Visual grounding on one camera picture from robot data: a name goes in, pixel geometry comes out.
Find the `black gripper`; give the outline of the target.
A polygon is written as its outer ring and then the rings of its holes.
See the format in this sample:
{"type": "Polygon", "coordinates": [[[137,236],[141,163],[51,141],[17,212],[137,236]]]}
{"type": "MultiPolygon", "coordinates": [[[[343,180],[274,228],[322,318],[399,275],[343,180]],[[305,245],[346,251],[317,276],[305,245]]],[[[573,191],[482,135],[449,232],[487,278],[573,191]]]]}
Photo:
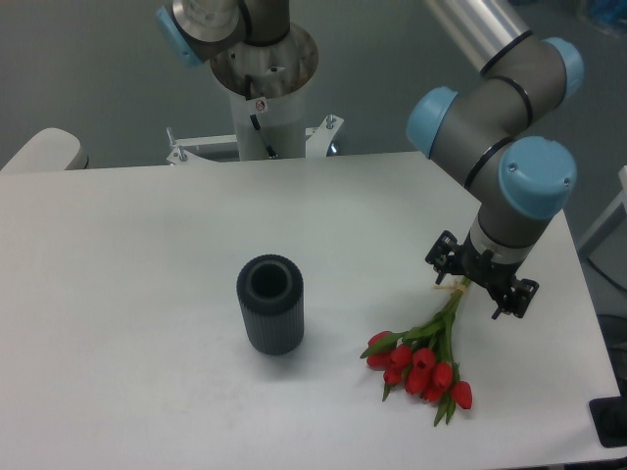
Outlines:
{"type": "Polygon", "coordinates": [[[540,287],[534,280],[514,277],[520,262],[497,262],[492,251],[480,254],[472,244],[460,245],[448,230],[443,231],[435,241],[425,261],[436,272],[437,286],[451,274],[463,275],[485,288],[497,304],[492,319],[502,314],[523,318],[540,287]]]}

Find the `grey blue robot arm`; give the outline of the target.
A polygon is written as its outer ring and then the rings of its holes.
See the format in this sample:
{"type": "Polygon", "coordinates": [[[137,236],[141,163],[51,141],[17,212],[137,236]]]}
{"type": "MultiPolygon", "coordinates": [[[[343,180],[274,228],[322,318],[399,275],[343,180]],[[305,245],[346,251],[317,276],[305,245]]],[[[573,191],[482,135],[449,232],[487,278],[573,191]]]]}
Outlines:
{"type": "MultiPolygon", "coordinates": [[[[428,9],[483,81],[466,95],[435,88],[408,118],[413,147],[480,203],[466,238],[444,232],[426,260],[439,276],[486,289],[497,313],[522,317],[538,284],[517,270],[577,179],[571,154],[528,129],[577,91],[583,60],[572,44],[536,36],[506,1],[431,1],[428,9]]],[[[303,122],[301,93],[318,51],[288,2],[170,1],[157,22],[186,65],[209,64],[231,95],[242,160],[327,152],[303,122]]]]}

